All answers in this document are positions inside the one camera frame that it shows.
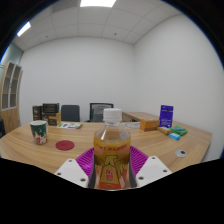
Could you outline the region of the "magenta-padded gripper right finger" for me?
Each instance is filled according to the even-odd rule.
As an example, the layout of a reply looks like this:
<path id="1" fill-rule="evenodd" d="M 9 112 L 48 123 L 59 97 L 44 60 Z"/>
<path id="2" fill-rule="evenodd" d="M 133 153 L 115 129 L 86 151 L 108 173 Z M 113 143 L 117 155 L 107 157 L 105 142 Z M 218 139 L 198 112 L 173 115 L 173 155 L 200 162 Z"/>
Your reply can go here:
<path id="1" fill-rule="evenodd" d="M 157 156 L 147 156 L 130 147 L 129 180 L 132 188 L 146 186 L 170 174 L 171 171 Z"/>

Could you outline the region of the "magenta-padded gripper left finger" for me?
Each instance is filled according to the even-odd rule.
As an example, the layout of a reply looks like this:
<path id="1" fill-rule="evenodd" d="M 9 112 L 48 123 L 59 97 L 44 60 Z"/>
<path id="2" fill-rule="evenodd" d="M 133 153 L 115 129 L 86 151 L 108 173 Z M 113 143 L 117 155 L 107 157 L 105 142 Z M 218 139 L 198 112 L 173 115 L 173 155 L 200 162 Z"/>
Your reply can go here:
<path id="1" fill-rule="evenodd" d="M 78 186 L 93 189 L 95 186 L 94 149 L 88 149 L 76 159 L 67 159 L 55 175 Z"/>

